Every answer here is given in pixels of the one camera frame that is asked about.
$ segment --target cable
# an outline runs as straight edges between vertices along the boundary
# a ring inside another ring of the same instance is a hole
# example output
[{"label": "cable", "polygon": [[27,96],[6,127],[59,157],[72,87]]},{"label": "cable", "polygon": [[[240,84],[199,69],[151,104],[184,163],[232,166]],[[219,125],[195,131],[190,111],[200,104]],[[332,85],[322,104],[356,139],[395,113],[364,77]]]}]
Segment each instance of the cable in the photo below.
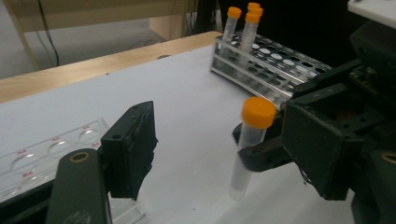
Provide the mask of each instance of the cable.
[{"label": "cable", "polygon": [[[26,3],[25,3],[24,0],[22,0],[21,2],[23,4],[23,9],[26,11],[26,8],[27,8],[27,11],[28,11],[28,14],[29,14],[30,18],[33,18],[32,9],[30,7],[28,7],[28,6],[26,6]],[[37,28],[36,22],[34,20],[31,20],[31,23],[32,23],[33,29],[35,30],[35,35],[37,36],[38,41],[40,42],[41,46],[43,46],[44,51],[46,51],[47,58],[52,63],[52,65],[54,65],[54,61],[50,57],[49,50],[47,49],[47,46],[44,44],[43,39],[41,38],[40,34],[38,33],[38,28]]]},{"label": "cable", "polygon": [[43,6],[41,4],[41,0],[37,0],[37,3],[38,3],[38,7],[40,9],[41,19],[43,20],[44,30],[46,31],[47,38],[49,39],[50,45],[52,46],[52,49],[53,49],[53,51],[55,53],[56,66],[58,67],[60,65],[59,54],[58,54],[58,51],[56,50],[55,46],[53,45],[52,37],[50,36],[50,30],[49,30],[49,26],[47,24],[47,19],[46,19],[46,16],[44,14],[44,10],[43,10]]}]

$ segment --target orange cap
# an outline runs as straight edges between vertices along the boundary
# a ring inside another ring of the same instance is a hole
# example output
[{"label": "orange cap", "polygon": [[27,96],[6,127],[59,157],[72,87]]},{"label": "orange cap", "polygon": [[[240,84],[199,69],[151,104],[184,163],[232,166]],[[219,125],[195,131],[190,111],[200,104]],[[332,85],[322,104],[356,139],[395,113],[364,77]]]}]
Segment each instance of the orange cap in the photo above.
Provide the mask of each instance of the orange cap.
[{"label": "orange cap", "polygon": [[260,16],[255,13],[248,12],[247,16],[245,17],[245,21],[252,22],[252,23],[259,23]]},{"label": "orange cap", "polygon": [[252,9],[250,9],[249,12],[257,14],[259,16],[262,16],[262,13],[264,12],[264,9],[262,9],[262,7],[254,7]]},{"label": "orange cap", "polygon": [[227,11],[227,16],[239,19],[241,17],[242,10],[237,7],[229,7]]},{"label": "orange cap", "polygon": [[270,101],[255,96],[248,98],[242,109],[242,120],[249,126],[258,129],[270,127],[276,115],[276,109]]},{"label": "orange cap", "polygon": [[251,10],[251,9],[254,8],[254,7],[260,7],[260,4],[258,4],[258,3],[253,3],[253,2],[249,2],[249,3],[247,4],[247,9],[248,9],[248,10]]}]

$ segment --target metal test tube rack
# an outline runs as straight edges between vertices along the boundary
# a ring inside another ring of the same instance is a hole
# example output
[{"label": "metal test tube rack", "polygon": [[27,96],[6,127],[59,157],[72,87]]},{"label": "metal test tube rack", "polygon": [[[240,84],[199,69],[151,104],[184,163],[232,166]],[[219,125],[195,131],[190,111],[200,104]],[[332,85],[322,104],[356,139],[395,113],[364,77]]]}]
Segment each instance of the metal test tube rack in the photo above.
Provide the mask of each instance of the metal test tube rack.
[{"label": "metal test tube rack", "polygon": [[[270,100],[278,110],[293,95],[296,85],[332,69],[261,35],[256,35],[250,53],[241,51],[238,48],[240,38],[241,32],[234,34],[231,43],[223,42],[221,36],[216,38],[210,70]],[[219,54],[220,48],[226,49],[222,56]],[[246,67],[239,66],[241,57],[249,59]]]}]

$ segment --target plastic test tube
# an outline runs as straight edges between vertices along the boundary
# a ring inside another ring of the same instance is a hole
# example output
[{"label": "plastic test tube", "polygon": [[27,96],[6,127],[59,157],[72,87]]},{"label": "plastic test tube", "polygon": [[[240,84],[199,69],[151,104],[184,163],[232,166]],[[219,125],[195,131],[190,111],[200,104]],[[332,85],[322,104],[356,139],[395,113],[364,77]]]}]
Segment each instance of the plastic test tube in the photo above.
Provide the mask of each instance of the plastic test tube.
[{"label": "plastic test tube", "polygon": [[251,10],[252,8],[254,8],[254,7],[260,7],[260,4],[259,4],[259,3],[254,3],[254,2],[249,2],[249,3],[247,4],[247,10],[248,10],[248,12],[250,12],[250,10]]},{"label": "plastic test tube", "polygon": [[248,12],[262,16],[264,9],[262,9],[262,7],[252,7],[248,10]]},{"label": "plastic test tube", "polygon": [[[248,12],[245,17],[245,27],[244,32],[242,33],[242,40],[239,49],[246,53],[250,53],[251,46],[254,42],[254,38],[256,37],[257,27],[259,26],[260,15]],[[248,58],[242,55],[239,55],[239,67],[244,68],[248,63]],[[244,74],[237,72],[238,78],[242,78]]]},{"label": "plastic test tube", "polygon": [[[242,109],[242,129],[237,150],[253,147],[262,142],[267,128],[272,125],[276,115],[275,106],[261,97],[248,98]],[[230,197],[240,201],[245,196],[251,172],[242,163],[239,155],[235,157]]]},{"label": "plastic test tube", "polygon": [[[230,43],[233,40],[233,33],[235,31],[236,24],[238,23],[239,18],[241,17],[242,10],[238,7],[229,7],[227,11],[227,22],[224,27],[224,34],[222,37],[222,41],[226,43]],[[227,48],[224,46],[220,47],[219,56],[224,58],[227,55]],[[218,60],[217,66],[222,67],[224,62]]]}]

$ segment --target white table surface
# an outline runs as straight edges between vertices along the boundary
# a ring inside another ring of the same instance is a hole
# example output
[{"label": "white table surface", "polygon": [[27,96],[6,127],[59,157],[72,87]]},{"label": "white table surface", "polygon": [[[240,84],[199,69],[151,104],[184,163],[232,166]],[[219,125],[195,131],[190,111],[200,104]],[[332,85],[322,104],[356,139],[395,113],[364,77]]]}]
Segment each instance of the white table surface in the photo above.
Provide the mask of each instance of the white table surface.
[{"label": "white table surface", "polygon": [[211,48],[145,63],[0,104],[0,155],[154,101],[153,168],[143,183],[149,223],[353,223],[347,202],[305,186],[294,163],[254,174],[242,202],[228,196],[242,103],[250,94],[209,72]]},{"label": "white table surface", "polygon": [[396,0],[349,0],[348,10],[396,29]]}]

